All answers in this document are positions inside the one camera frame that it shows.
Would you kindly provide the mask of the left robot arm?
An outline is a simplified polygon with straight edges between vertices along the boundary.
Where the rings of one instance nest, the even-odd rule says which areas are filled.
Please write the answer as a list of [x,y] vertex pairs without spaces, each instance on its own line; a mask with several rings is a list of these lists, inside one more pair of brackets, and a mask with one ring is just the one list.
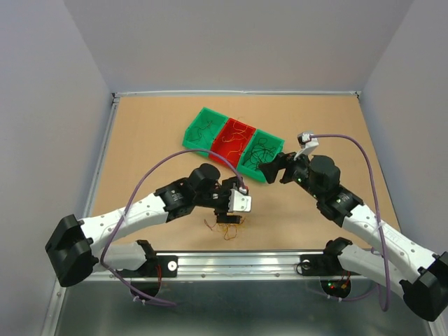
[[201,164],[188,177],[158,188],[130,208],[82,219],[73,214],[63,217],[45,245],[60,286],[74,286],[104,270],[102,262],[141,276],[151,274],[156,259],[147,243],[112,246],[112,242],[187,216],[195,207],[213,209],[219,223],[238,223],[241,214],[251,210],[249,190],[237,177],[220,177],[215,166]]

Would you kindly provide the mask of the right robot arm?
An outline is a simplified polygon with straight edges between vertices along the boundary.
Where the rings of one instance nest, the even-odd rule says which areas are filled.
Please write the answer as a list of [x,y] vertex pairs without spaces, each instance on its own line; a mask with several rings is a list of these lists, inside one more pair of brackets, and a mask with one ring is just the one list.
[[388,256],[384,260],[346,243],[340,250],[323,254],[326,271],[345,269],[382,286],[390,284],[391,290],[427,321],[435,321],[447,308],[447,254],[438,255],[378,220],[360,197],[341,185],[340,169],[330,157],[280,153],[259,168],[268,183],[283,170],[281,183],[297,183],[316,199],[316,207],[325,218]]

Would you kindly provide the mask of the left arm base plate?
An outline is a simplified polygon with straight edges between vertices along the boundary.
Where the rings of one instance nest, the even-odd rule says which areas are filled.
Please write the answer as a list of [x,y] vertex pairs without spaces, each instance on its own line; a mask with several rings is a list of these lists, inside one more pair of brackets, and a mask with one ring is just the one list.
[[179,258],[177,255],[156,255],[148,258],[138,269],[124,269],[120,275],[129,278],[177,277]]

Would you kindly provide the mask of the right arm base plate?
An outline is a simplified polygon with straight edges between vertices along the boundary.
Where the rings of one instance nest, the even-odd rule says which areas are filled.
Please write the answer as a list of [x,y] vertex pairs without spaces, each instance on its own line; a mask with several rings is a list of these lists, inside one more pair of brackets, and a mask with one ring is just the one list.
[[294,265],[294,272],[304,277],[336,277],[345,271],[335,255],[305,254]]

